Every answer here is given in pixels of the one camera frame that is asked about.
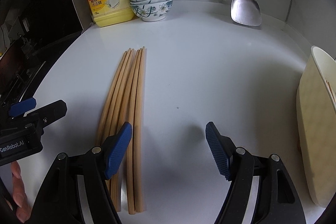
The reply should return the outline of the person's left hand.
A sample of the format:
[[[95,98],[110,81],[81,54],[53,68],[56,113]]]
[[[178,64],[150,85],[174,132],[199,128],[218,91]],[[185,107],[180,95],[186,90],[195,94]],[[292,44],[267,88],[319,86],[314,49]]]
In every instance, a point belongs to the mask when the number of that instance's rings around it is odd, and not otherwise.
[[[13,161],[10,166],[11,169],[11,182],[13,184],[13,200],[18,208],[16,216],[21,223],[25,223],[31,217],[32,207],[29,204],[25,186],[21,176],[21,168],[17,161]]]

